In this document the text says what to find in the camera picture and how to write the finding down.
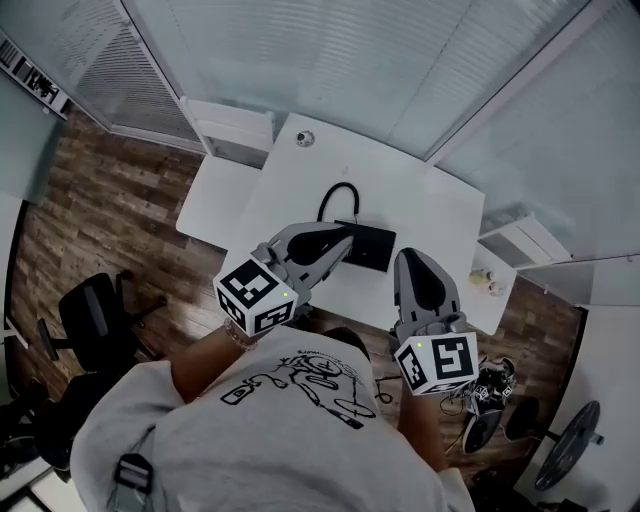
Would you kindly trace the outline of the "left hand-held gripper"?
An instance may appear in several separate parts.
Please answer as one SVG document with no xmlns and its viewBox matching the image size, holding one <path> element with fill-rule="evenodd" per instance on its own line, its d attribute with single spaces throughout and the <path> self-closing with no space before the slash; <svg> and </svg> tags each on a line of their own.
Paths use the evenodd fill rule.
<svg viewBox="0 0 640 512">
<path fill-rule="evenodd" d="M 235 252 L 213 280 L 227 318 L 247 336 L 291 321 L 349 253 L 354 236 L 329 222 L 292 224 L 251 252 Z"/>
</svg>

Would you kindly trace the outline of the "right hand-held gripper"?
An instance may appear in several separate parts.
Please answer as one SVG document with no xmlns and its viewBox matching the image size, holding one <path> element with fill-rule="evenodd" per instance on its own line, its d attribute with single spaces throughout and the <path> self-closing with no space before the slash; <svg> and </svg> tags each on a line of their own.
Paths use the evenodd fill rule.
<svg viewBox="0 0 640 512">
<path fill-rule="evenodd" d="M 394 304 L 392 357 L 412 395 L 452 392 L 479 376 L 477 336 L 455 281 L 435 260 L 414 248 L 398 252 Z"/>
</svg>

